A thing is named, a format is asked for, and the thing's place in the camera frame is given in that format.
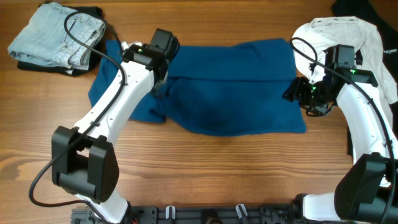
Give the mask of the blue polo shirt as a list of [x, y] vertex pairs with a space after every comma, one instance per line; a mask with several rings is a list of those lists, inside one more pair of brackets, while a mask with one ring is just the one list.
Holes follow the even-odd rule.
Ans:
[[284, 39], [231, 47], [183, 45], [169, 65], [167, 83], [157, 96], [143, 97], [130, 118], [171, 119], [212, 136], [304, 133], [299, 105], [282, 96], [295, 76], [293, 51]]

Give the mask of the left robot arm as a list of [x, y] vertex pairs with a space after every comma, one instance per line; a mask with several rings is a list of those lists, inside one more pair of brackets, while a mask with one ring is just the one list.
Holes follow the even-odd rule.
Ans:
[[131, 223], [130, 203], [116, 190], [114, 145], [139, 102], [165, 81], [178, 52], [173, 33], [156, 29], [148, 44], [124, 44], [118, 73], [90, 112], [52, 136], [52, 181], [78, 197], [101, 223]]

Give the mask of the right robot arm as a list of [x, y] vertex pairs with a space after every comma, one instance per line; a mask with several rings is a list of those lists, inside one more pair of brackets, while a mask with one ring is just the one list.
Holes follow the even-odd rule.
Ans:
[[343, 112], [353, 145], [353, 167], [327, 194], [300, 195], [292, 218], [307, 223], [397, 223], [397, 139], [379, 102], [378, 84], [369, 70], [355, 65], [354, 48], [326, 49], [322, 81], [295, 78], [282, 95], [297, 100], [308, 116], [321, 117], [334, 106]]

